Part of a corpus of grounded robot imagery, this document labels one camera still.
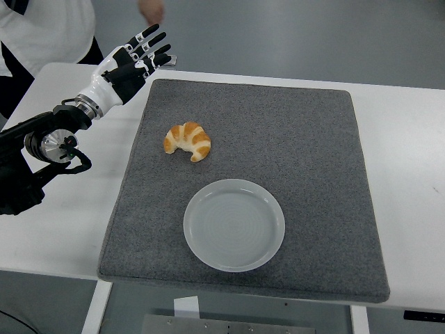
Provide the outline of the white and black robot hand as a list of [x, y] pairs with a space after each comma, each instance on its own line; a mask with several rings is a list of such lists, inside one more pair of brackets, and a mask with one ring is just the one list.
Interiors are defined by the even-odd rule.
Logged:
[[145, 85], [157, 69], [171, 60], [171, 45], [160, 45], [166, 33], [154, 24], [116, 47], [97, 66], [90, 85], [77, 96], [76, 103], [90, 109], [95, 118], [114, 106], [124, 105]]

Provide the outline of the person's hand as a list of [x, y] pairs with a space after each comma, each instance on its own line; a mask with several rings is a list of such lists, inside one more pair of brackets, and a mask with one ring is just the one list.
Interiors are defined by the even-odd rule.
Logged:
[[163, 0], [138, 0], [138, 9], [149, 26], [162, 23], [165, 12]]

